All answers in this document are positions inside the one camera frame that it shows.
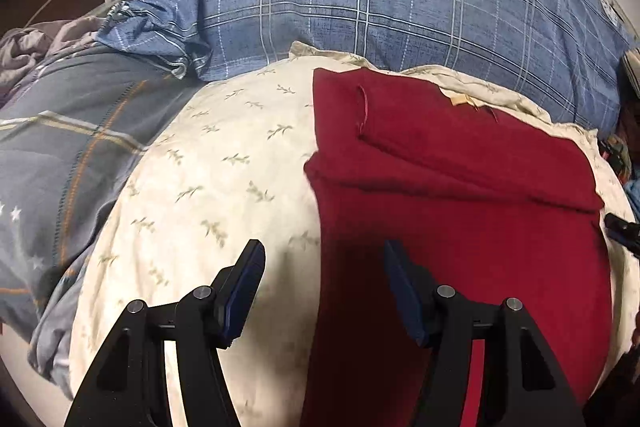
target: red fabric fold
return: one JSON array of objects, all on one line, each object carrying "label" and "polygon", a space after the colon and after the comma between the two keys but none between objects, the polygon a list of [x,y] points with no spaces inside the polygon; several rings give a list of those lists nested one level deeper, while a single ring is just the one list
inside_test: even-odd
[{"label": "red fabric fold", "polygon": [[321,296],[302,426],[411,420],[429,353],[399,320],[385,239],[467,298],[520,298],[586,400],[611,311],[602,200],[577,146],[365,69],[316,70],[314,111],[319,150],[305,171],[320,212]]}]

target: gray fabric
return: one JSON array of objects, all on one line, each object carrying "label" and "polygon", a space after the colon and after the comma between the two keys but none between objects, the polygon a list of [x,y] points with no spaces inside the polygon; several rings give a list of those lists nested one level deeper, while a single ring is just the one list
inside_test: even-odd
[{"label": "gray fabric", "polygon": [[82,17],[73,21],[34,24],[9,30],[0,39],[0,107],[12,89],[46,57],[93,41],[103,19]]},{"label": "gray fabric", "polygon": [[83,263],[146,146],[201,85],[94,43],[45,60],[0,109],[0,320],[67,394]]}]

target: folded red cloth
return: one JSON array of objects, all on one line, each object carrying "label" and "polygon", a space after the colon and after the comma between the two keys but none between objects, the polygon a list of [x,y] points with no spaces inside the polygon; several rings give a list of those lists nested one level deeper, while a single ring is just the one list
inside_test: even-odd
[{"label": "folded red cloth", "polygon": [[[609,350],[609,262],[588,160],[428,82],[316,70],[321,294],[302,427],[408,425],[428,363],[399,319],[385,239],[467,298],[520,298],[583,402]],[[478,396],[481,375],[472,374]]]}]

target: metal screw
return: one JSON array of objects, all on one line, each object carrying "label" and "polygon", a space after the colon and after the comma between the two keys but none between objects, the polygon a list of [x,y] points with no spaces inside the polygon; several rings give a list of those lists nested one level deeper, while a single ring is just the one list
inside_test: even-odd
[{"label": "metal screw", "polygon": [[127,304],[127,311],[129,313],[138,313],[143,307],[145,303],[143,301],[131,301]]},{"label": "metal screw", "polygon": [[451,286],[449,286],[447,284],[443,284],[441,286],[438,286],[438,295],[441,296],[441,297],[449,299],[455,294],[456,294],[456,291]]},{"label": "metal screw", "polygon": [[211,295],[211,288],[209,286],[198,286],[193,291],[193,296],[196,299],[206,299]]},{"label": "metal screw", "polygon": [[507,306],[513,311],[517,312],[522,309],[522,301],[520,299],[516,299],[515,297],[509,297],[507,299]]}]

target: gray blanket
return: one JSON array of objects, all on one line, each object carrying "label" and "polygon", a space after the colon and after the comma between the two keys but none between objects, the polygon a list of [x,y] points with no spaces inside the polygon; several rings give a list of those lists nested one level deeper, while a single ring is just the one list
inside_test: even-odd
[{"label": "gray blanket", "polygon": [[69,396],[84,261],[146,146],[201,85],[94,43],[44,60],[0,109],[0,320]]}]

